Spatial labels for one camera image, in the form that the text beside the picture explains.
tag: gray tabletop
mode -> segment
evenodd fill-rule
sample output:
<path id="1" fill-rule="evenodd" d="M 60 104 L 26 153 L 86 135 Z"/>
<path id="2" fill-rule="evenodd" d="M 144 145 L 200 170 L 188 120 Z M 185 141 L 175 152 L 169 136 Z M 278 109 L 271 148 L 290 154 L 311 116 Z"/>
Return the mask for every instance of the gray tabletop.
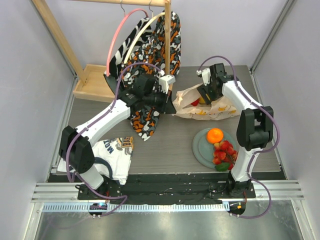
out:
<path id="1" fill-rule="evenodd" d="M 172 99 L 176 92 L 190 88 L 201 83 L 196 76 L 197 67 L 182 67 L 176 82 L 173 85 Z M 236 66 L 236 73 L 243 87 L 256 100 L 257 95 L 247 66 Z M 94 117 L 108 103 L 75 99 L 69 119 L 69 125 L 76 127 Z M 102 139 L 125 136 L 134 137 L 134 150 L 130 166 L 130 174 L 156 174 L 156 173 L 212 173 L 215 169 L 203 166 L 197 161 L 192 152 L 194 136 L 206 128 L 220 128 L 236 139 L 239 117 L 224 120 L 194 120 L 161 115 L 158 126 L 151 138 L 143 141 L 133 130 L 128 120 L 120 122 L 107 132 Z M 278 172 L 279 163 L 274 151 L 261 154 L 254 166 L 254 172 Z"/>

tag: led light strip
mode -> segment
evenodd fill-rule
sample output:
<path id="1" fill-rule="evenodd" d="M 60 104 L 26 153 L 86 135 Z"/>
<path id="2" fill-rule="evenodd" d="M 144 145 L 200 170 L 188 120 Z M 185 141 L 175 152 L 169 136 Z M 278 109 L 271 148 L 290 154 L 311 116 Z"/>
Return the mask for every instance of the led light strip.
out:
<path id="1" fill-rule="evenodd" d="M 79 213 L 79 212 L 107 212 L 114 209 L 116 204 L 108 204 L 107 210 L 90 210 L 93 202 L 47 202 L 43 206 L 43 213 Z M 204 204 L 204 205 L 122 205 L 117 212 L 119 213 L 141 213 L 141 212 L 217 212 L 229 211 L 228 201 L 222 204 Z"/>

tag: patterned cloth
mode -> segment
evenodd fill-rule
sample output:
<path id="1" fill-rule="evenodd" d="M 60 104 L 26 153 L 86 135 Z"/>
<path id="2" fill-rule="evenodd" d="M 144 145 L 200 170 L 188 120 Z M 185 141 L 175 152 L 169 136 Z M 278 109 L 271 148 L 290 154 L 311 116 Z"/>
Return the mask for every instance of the patterned cloth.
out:
<path id="1" fill-rule="evenodd" d="M 131 53 L 131 59 L 122 64 L 121 70 L 136 62 L 147 62 L 154 64 L 160 69 L 165 69 L 165 16 L 159 17 L 155 30 L 149 38 L 136 50 Z M 176 76 L 180 70 L 181 58 L 181 23 L 179 16 L 171 13 L 171 41 L 170 41 L 170 74 Z M 157 71 L 146 65 L 136 65 L 125 73 L 122 79 L 125 87 L 130 87 L 135 78 L 140 74 L 157 75 Z M 160 113 L 152 106 L 144 106 L 140 111 L 130 117 L 131 125 L 138 135 L 146 141 L 156 129 Z"/>
<path id="2" fill-rule="evenodd" d="M 118 79 L 121 71 L 122 62 L 127 55 L 127 52 L 131 46 L 132 41 L 135 39 L 136 35 L 140 32 L 140 30 L 149 22 L 149 18 L 142 18 L 138 24 L 134 27 L 130 35 L 126 38 L 126 40 L 122 43 L 118 51 L 116 51 L 115 55 L 110 61 L 109 69 L 110 75 L 115 79 Z M 138 41 L 135 43 L 135 47 L 139 47 L 142 43 L 145 43 L 146 40 L 150 37 L 152 33 L 151 27 L 148 26 Z"/>

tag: clothes hanger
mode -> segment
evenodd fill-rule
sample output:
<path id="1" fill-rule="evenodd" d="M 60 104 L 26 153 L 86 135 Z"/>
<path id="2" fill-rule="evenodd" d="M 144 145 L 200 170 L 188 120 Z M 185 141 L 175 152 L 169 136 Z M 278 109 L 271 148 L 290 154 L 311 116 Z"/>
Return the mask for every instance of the clothes hanger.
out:
<path id="1" fill-rule="evenodd" d="M 127 21 L 127 19 L 131 16 L 131 14 L 137 12 L 137 11 L 142 11 L 145 13 L 145 16 L 148 17 L 148 13 L 146 12 L 146 10 L 142 9 L 142 8 L 136 8 L 134 10 L 132 10 L 131 12 L 129 12 L 127 15 L 126 15 L 126 11 L 125 9 L 122 7 L 122 0 L 120 0 L 120 6 L 124 12 L 124 18 L 122 19 L 122 21 L 120 22 L 118 28 L 116 29 L 114 35 L 113 35 L 113 38 L 112 38 L 112 42 L 111 42 L 111 45 L 110 45 L 110 48 L 109 48 L 109 52 L 108 52 L 108 56 L 107 56 L 107 59 L 106 59 L 106 75 L 107 77 L 110 76 L 110 61 L 111 61 L 111 54 L 112 54 L 112 50 L 114 48 L 114 45 L 116 43 L 116 40 L 117 40 L 117 37 L 118 37 L 118 34 L 122 28 L 122 26 L 125 24 L 125 22 Z"/>
<path id="2" fill-rule="evenodd" d="M 164 16 L 164 15 L 165 15 L 164 12 L 161 12 L 161 13 L 159 13 L 158 15 L 153 16 L 153 15 L 154 15 L 154 11 L 152 11 L 151 9 L 150 9 L 150 11 L 152 12 L 152 18 L 146 23 L 146 25 L 141 29 L 141 31 L 135 36 L 135 38 L 134 38 L 134 40 L 132 41 L 131 46 L 130 46 L 130 48 L 129 48 L 126 56 L 125 56 L 125 59 L 124 59 L 124 62 L 123 62 L 124 64 L 126 64 L 126 63 L 128 62 L 128 59 L 129 59 L 129 57 L 130 57 L 130 55 L 131 55 L 131 53 L 132 53 L 132 51 L 133 51 L 133 49 L 134 49 L 134 47 L 135 47 L 136 42 L 139 40 L 139 38 L 141 37 L 141 35 L 142 35 L 142 34 L 144 33 L 144 31 L 147 29 L 147 27 L 149 27 L 150 24 L 152 24 L 153 21 L 155 21 L 156 19 L 158 19 L 158 18 L 160 18 L 161 16 Z"/>

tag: white hanger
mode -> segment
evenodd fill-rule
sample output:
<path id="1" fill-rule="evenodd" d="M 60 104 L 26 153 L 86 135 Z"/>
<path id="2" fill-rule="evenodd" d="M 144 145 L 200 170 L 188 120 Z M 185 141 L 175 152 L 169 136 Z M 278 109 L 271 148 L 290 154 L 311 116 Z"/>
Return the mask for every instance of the white hanger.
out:
<path id="1" fill-rule="evenodd" d="M 126 64 L 126 63 L 128 62 L 128 59 L 129 59 L 129 57 L 130 57 L 130 55 L 131 55 L 132 50 L 134 49 L 134 47 L 135 47 L 135 45 L 136 45 L 136 42 L 139 40 L 139 38 L 141 37 L 141 35 L 145 32 L 145 30 L 147 29 L 147 27 L 149 27 L 150 24 L 152 24 L 152 22 L 153 22 L 154 20 L 156 20 L 156 19 L 158 19 L 159 17 L 164 16 L 164 15 L 165 15 L 165 13 L 164 13 L 164 12 L 161 12 L 161 13 L 159 13 L 158 15 L 154 16 L 154 17 L 151 18 L 151 19 L 146 23 L 146 25 L 140 30 L 140 32 L 136 35 L 136 37 L 134 38 L 133 42 L 131 43 L 131 46 L 130 46 L 130 48 L 129 48 L 126 56 L 125 56 L 125 59 L 124 59 L 124 62 L 123 62 L 124 64 Z"/>

